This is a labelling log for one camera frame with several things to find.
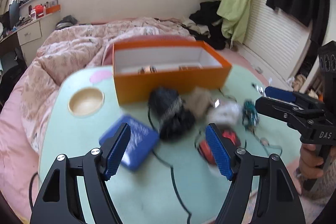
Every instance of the table top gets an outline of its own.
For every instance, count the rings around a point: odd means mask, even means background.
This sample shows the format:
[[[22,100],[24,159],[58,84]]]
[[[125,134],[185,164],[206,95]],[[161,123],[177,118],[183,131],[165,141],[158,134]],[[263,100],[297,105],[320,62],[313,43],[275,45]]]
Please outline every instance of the table top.
[[[251,72],[234,65],[222,92],[234,96],[241,105],[246,99],[255,101],[260,94],[252,88],[251,83],[263,86]],[[68,111],[68,101],[75,92],[88,86],[104,92],[104,105],[91,116],[72,116]],[[223,98],[218,90],[211,93],[213,98]],[[118,105],[111,66],[80,70],[67,78],[60,88],[48,123],[40,158],[40,180],[44,180],[57,155],[63,153],[68,157],[76,157],[99,147],[99,137],[123,113],[129,113],[150,126],[147,102]],[[158,126],[157,121],[154,118],[152,120]],[[161,163],[153,154],[149,154],[135,172],[119,167],[117,174],[106,186],[124,224],[185,224],[187,219],[192,224],[201,224],[217,216],[230,182],[220,175],[217,168],[210,167],[194,148],[196,137],[199,132],[204,135],[206,125],[206,121],[199,121],[180,140],[173,143],[160,142],[154,148],[157,156],[172,168]],[[236,125],[234,130],[242,143],[246,140],[246,149],[251,154],[268,156],[259,141],[250,132],[246,132],[241,124]],[[281,158],[285,164],[298,157],[300,134],[288,128],[286,123],[260,116],[255,134],[259,138],[267,138],[272,145],[280,145],[283,148]],[[279,151],[270,149],[269,153]],[[78,177],[78,187],[85,221],[94,224],[82,177]],[[252,189],[257,187],[258,178],[255,177]],[[189,212],[181,206],[175,190]]]

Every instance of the blue square package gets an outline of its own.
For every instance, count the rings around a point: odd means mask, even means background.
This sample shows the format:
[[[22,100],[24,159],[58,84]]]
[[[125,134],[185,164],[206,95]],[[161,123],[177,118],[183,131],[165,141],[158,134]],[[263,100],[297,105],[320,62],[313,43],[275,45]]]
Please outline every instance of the blue square package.
[[[131,139],[127,145],[121,164],[135,171],[152,151],[159,140],[159,135],[142,122],[129,115],[123,115],[100,137],[99,144],[102,145],[107,138],[113,137],[123,122],[131,127]]]

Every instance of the human hand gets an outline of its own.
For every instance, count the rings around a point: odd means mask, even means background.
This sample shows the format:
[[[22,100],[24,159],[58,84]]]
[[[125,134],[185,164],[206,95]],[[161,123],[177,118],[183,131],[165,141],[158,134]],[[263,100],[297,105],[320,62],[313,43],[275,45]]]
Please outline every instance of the human hand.
[[[304,177],[307,179],[317,179],[323,176],[323,170],[317,166],[323,164],[323,158],[315,155],[316,146],[314,144],[301,145],[299,169]],[[336,156],[336,146],[330,150],[332,157]]]

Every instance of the screw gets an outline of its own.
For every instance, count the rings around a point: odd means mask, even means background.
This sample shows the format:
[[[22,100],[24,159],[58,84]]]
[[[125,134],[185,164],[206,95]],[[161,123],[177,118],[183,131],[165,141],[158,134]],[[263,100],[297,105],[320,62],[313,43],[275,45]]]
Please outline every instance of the screw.
[[[92,150],[91,150],[91,154],[92,155],[98,155],[100,153],[100,149],[99,148],[93,148]]]
[[[239,147],[237,149],[237,153],[240,154],[240,155],[244,155],[246,153],[246,150],[244,148]]]
[[[274,160],[279,160],[280,157],[279,157],[279,155],[277,155],[277,154],[272,154],[272,159],[274,159]]]
[[[58,155],[57,156],[57,160],[58,161],[62,161],[62,160],[64,160],[65,159],[65,155],[64,154],[61,154],[61,155]]]

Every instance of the pink floral comforter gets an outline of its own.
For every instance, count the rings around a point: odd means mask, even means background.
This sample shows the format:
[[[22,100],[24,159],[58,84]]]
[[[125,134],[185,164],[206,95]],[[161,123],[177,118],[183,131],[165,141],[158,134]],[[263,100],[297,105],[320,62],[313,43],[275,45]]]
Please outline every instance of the pink floral comforter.
[[[28,68],[21,96],[22,125],[31,147],[40,154],[58,89],[69,75],[85,67],[102,65],[107,46],[112,43],[138,35],[167,34],[190,36],[174,22],[153,18],[54,31]]]

